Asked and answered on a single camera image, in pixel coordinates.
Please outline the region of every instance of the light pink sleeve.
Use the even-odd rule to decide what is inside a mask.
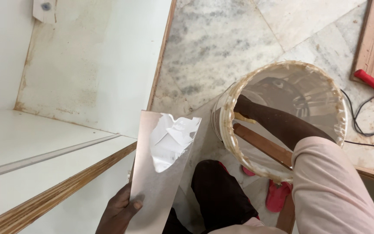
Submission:
[[[300,234],[374,234],[374,203],[345,152],[327,139],[302,139],[292,156]]]

